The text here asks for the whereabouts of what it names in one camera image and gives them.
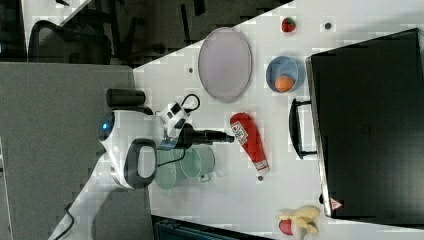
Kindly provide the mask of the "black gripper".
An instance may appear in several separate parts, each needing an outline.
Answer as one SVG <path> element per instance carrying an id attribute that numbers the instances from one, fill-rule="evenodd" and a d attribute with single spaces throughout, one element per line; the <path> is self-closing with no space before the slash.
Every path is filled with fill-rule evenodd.
<path id="1" fill-rule="evenodd" d="M 234 137 L 221 131 L 195 130 L 192 125 L 185 124 L 180 132 L 176 148 L 189 149 L 193 145 L 212 145 L 221 142 L 233 143 Z"/>

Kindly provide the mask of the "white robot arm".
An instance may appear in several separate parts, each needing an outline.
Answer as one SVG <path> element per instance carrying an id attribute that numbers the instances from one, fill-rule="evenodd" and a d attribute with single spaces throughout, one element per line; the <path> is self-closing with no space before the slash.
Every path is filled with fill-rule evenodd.
<path id="1" fill-rule="evenodd" d="M 234 141 L 221 131 L 195 130 L 187 119 L 186 109 L 157 114 L 131 110 L 109 113 L 99 133 L 105 153 L 76 199 L 65 208 L 65 215 L 48 240 L 93 240 L 93 221 L 109 194 L 118 188 L 147 187 L 156 175 L 159 150 Z"/>

